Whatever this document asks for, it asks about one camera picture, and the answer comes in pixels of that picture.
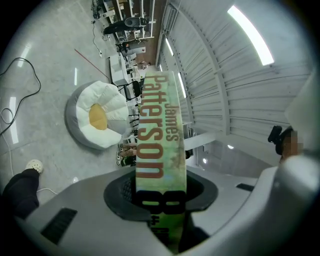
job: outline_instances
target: black chair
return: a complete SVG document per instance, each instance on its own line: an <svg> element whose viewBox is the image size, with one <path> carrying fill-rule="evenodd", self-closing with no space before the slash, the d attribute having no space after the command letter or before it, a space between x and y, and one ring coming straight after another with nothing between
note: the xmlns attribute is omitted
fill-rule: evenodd
<svg viewBox="0 0 320 256"><path fill-rule="evenodd" d="M132 88L133 88L133 93L134 93L134 96L133 98L130 98L130 93L129 93L129 90L127 88L127 86L131 85L132 84ZM141 95L141 87L140 87L140 83L138 81L133 81L131 83L128 83L128 84L125 84L125 85L116 85L116 87L121 87L123 86L123 88L121 88L119 90L119 92L124 89L124 94L125 94L125 98L126 98L126 101L131 101L137 97L139 97Z"/></svg>

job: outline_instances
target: white floor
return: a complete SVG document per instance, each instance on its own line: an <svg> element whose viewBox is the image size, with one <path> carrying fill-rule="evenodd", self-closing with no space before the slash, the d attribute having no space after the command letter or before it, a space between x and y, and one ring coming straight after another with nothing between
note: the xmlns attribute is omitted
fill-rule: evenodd
<svg viewBox="0 0 320 256"><path fill-rule="evenodd" d="M103 41L102 27L93 20L91 0L44 1L20 26L0 62L0 73L16 57L25 57L34 66L41 81L41 91L23 101L15 125L4 135L12 154L14 174L24 170L31 159L44 164L39 188L59 193L74 177L79 180L117 170L117 145L105 151L78 144L65 126L64 110L72 92L82 84L100 80L108 82L110 68L106 58L116 52L115 40ZM92 62L100 71L83 58ZM15 62L0 78L0 109L17 108L20 99L38 89L31 66ZM12 177L10 154L0 138L1 191ZM40 203L54 195L49 191L38 194Z"/></svg>

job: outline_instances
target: cable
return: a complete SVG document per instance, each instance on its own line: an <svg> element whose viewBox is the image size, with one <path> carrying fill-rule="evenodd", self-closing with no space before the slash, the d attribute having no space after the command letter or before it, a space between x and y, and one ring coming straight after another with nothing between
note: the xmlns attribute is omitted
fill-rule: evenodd
<svg viewBox="0 0 320 256"><path fill-rule="evenodd" d="M20 100L20 102L19 102L19 104L18 104L18 107L16 108L15 115L13 114L12 110L11 110L10 108L8 108L8 107L5 107L5 108L2 109L1 112L0 112L0 132L1 132L1 133L0 133L0 137L1 137L1 135L2 135L4 141L5 141L8 149L9 149L9 158L10 158L10 167L11 167L12 177L15 175L15 174L14 174L13 165L12 165L12 153L11 153L11 148L10 148L10 146L9 146L9 143L8 143L7 140L6 140L6 137L5 137L4 133L5 133L5 131L7 131L7 130L9 129L9 127L14 123L14 121L15 121L15 119L16 119L16 116L17 116L17 113L18 113L18 110L19 110L19 107L20 107L22 101L23 101L24 99L32 96L32 95L37 94L37 93L40 91L40 89L41 89L41 82L40 82L40 80L39 80L39 78L38 78L38 76L37 76L37 74L36 74L36 71L35 71L34 66L31 64L30 61L28 61L28 60L25 59L25 58L18 57L18 58L15 58L13 61L11 61L10 65L7 67L7 69L6 69L3 73L0 74L0 77L1 77L2 75L4 75L4 74L8 71L8 69L10 68L10 66L12 65L12 63L14 63L16 60L19 60L19 61L23 60L23 61L28 62L28 63L31 65L31 67L32 67L32 69L33 69L33 73L34 73L36 79L37 79L38 82L39 82L39 89L38 89L36 92L31 93L31 94L23 97L23 98ZM11 122L6 122L6 120L4 119L4 116L3 116L4 110L7 110L7 111L9 111L9 112L11 113L11 118L12 118L12 121L11 121ZM4 130L2 130L1 120L8 125ZM49 191L51 191L52 193L54 193L54 194L57 195L56 192L54 192L53 190L51 190L50 188L47 188L47 187L39 189L39 190L37 191L37 193L40 192L40 191L43 191L43 190L49 190Z"/></svg>
<svg viewBox="0 0 320 256"><path fill-rule="evenodd" d="M94 21L91 21L91 24L93 24L93 29L92 29L92 32L93 32L93 39L92 39L92 42L93 42L93 44L95 45L95 47L98 49L98 51L99 51L99 54L101 53L101 51L100 51L100 49L98 48L98 46L96 45L96 43L95 43L95 38L96 38L96 35L95 35L95 23L96 23L96 21L94 20Z"/></svg>

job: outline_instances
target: white cable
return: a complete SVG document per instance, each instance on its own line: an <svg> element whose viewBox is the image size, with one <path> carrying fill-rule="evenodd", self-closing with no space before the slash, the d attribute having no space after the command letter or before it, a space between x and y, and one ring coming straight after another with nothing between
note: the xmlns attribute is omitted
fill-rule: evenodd
<svg viewBox="0 0 320 256"><path fill-rule="evenodd" d="M5 121L5 119L4 119L3 115L2 115L2 113L3 113L4 110L8 110L8 111L11 113L12 118L14 118L14 115L13 115L13 113L12 113L12 111L11 111L10 108L5 108L5 109L2 109L2 110L1 110L1 112L0 112L0 133L2 133L1 120L3 120L7 125L10 124L10 122L6 122L6 121ZM4 139L4 141L5 141L6 145L7 145L7 147L8 147L8 149L9 149L10 167L11 167L11 173L12 173L12 177L13 177L13 176L15 176L15 174L14 174L14 169L13 169L13 167L12 167L11 148L10 148L10 146L9 146L7 140L6 140L5 134L2 134L2 137L3 137L3 139ZM49 190L49 191L51 191L52 193L54 193L55 195L57 195L56 192L54 192L53 190L51 190L50 188L47 188L47 187L41 188L41 189L37 190L37 193L40 192L40 191L44 191L44 190Z"/></svg>

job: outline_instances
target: fried egg bean bag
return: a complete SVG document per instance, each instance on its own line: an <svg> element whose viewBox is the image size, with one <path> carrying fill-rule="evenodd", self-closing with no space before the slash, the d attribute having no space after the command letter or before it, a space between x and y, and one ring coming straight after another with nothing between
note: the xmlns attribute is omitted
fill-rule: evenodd
<svg viewBox="0 0 320 256"><path fill-rule="evenodd" d="M77 88L65 109L71 134L80 143L98 150L119 143L128 115L126 98L116 86L101 81Z"/></svg>

